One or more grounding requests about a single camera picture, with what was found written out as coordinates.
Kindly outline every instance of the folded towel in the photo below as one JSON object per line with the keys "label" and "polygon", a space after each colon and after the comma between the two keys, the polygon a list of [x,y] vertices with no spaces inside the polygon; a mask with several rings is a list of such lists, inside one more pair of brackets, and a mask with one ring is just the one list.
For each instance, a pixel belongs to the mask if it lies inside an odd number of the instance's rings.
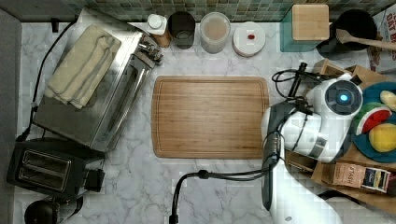
{"label": "folded towel", "polygon": [[45,95],[82,108],[112,64],[120,45],[117,38],[91,25],[55,70]]}

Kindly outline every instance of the wooden cutting board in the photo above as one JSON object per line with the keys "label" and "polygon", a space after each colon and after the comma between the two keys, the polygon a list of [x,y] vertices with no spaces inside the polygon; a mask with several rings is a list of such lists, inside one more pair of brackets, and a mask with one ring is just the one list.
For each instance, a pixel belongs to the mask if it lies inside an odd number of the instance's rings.
{"label": "wooden cutting board", "polygon": [[151,106],[154,152],[165,158],[260,159],[260,77],[158,77]]}

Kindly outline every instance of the cork lid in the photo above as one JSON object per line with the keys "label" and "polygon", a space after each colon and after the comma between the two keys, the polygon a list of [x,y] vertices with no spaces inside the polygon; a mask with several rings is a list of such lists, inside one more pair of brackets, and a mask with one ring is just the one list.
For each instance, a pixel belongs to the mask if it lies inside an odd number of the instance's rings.
{"label": "cork lid", "polygon": [[294,5],[292,35],[294,40],[327,40],[330,36],[327,5]]}

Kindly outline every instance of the white robot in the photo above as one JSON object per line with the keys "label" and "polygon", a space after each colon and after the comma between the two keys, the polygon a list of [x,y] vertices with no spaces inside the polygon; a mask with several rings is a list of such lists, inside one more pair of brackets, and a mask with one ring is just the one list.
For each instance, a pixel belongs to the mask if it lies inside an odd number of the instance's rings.
{"label": "white robot", "polygon": [[306,98],[311,114],[284,102],[263,116],[262,168],[272,170],[262,179],[262,202],[276,224],[342,223],[325,201],[291,176],[279,156],[284,158],[285,149],[324,162],[342,156],[350,146],[350,124],[361,109],[362,92],[350,75],[342,75],[321,82]]}

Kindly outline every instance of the plate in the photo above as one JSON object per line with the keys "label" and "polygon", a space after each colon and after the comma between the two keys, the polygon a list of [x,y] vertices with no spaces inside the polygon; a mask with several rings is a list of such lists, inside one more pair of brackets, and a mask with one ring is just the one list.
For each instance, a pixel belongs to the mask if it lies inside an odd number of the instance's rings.
{"label": "plate", "polygon": [[[382,104],[380,99],[381,91],[392,91],[396,93],[396,82],[380,82],[368,87],[363,91],[363,104],[366,105],[371,102],[379,102]],[[392,111],[392,116],[382,123],[396,124],[396,112]],[[353,134],[352,140],[356,148],[373,161],[386,163],[396,162],[396,150],[390,152],[377,152],[370,143],[369,133],[360,135]]]}

